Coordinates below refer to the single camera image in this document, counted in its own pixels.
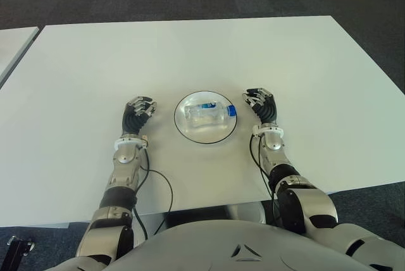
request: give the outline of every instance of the black cable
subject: black cable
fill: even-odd
[[[266,183],[266,180],[265,180],[265,177],[264,177],[264,175],[267,176],[267,174],[266,174],[266,172],[263,170],[263,168],[261,167],[260,149],[261,149],[261,138],[262,138],[262,136],[260,136],[260,140],[259,140],[259,144],[258,144],[258,161],[255,159],[255,157],[254,157],[254,155],[253,155],[253,152],[252,152],[253,137],[254,137],[254,136],[253,136],[253,134],[252,134],[251,140],[250,140],[250,142],[249,142],[249,150],[250,150],[251,157],[252,157],[253,161],[255,162],[255,164],[256,164],[256,165],[258,166],[258,168],[260,169],[261,178],[263,179],[263,182],[264,182],[264,184],[265,184],[265,186],[266,186],[267,192],[268,192],[268,194],[270,195],[270,198],[271,198],[271,214],[272,214],[272,216],[273,216],[273,220],[272,220],[272,222],[271,222],[270,224],[277,226],[277,220],[280,219],[280,216],[277,217],[277,219],[276,219],[276,218],[275,218],[275,215],[274,215],[274,206],[275,206],[275,205],[274,205],[274,193],[269,190],[268,184]]]
[[[160,228],[162,227],[162,225],[165,223],[165,221],[167,221],[167,218],[168,218],[168,216],[169,216],[169,213],[171,212],[171,208],[172,208],[172,206],[173,206],[173,188],[171,187],[170,181],[169,181],[169,180],[167,179],[167,177],[166,177],[165,175],[163,175],[161,172],[156,171],[156,170],[149,170],[149,172],[154,172],[154,173],[157,173],[157,174],[159,174],[160,176],[162,176],[162,177],[166,180],[166,182],[167,182],[167,184],[169,185],[169,188],[170,188],[170,206],[169,206],[169,210],[166,212],[165,218],[162,220],[162,222],[160,223],[159,227],[156,229],[156,231],[155,231],[154,234],[153,234],[153,235],[156,235],[156,234],[159,232],[159,230],[160,230]]]
[[[138,192],[139,192],[140,187],[142,187],[142,186],[144,185],[144,183],[145,183],[147,177],[149,176],[149,170],[150,170],[150,169],[149,169],[149,168],[150,168],[149,155],[147,154],[146,149],[144,150],[144,152],[145,152],[146,168],[147,168],[147,170],[146,170],[146,175],[145,175],[144,179],[142,180],[142,182],[139,184],[138,188],[137,188],[136,191],[135,191],[135,198],[136,198],[136,196],[137,196],[137,194],[138,194]],[[145,225],[144,225],[143,221],[142,221],[142,220],[140,219],[140,217],[139,217],[138,211],[137,211],[137,209],[136,209],[136,204],[135,204],[135,206],[134,206],[134,214],[135,214],[135,218],[137,219],[137,221],[138,221],[140,227],[142,228],[142,231],[143,231],[143,233],[144,233],[145,240],[147,240],[147,231],[146,231],[146,228],[145,228]]]

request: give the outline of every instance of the white plate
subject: white plate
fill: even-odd
[[[232,103],[217,92],[193,92],[181,100],[175,110],[175,125],[180,133],[191,141],[209,144],[216,143],[228,137],[236,127],[237,115],[229,117],[228,120],[221,125],[208,125],[202,127],[189,127],[185,119],[184,108],[188,105],[196,105],[210,102],[220,102],[225,106]]]

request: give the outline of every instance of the blue bottle cap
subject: blue bottle cap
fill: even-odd
[[[233,117],[236,116],[236,108],[234,105],[228,105],[228,115]]]

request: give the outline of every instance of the dark carpet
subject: dark carpet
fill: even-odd
[[[0,28],[306,15],[332,15],[405,92],[405,0],[0,0]],[[404,194],[405,183],[399,183],[339,192],[331,197],[340,222],[361,225],[405,246]],[[7,251],[6,240],[16,234],[37,242],[33,252],[23,259],[21,271],[52,267],[74,255],[85,226],[2,228],[0,261]]]

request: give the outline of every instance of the plastic bottle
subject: plastic bottle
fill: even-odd
[[[185,119],[191,127],[224,124],[236,116],[234,105],[224,106],[220,102],[211,102],[184,107]]]

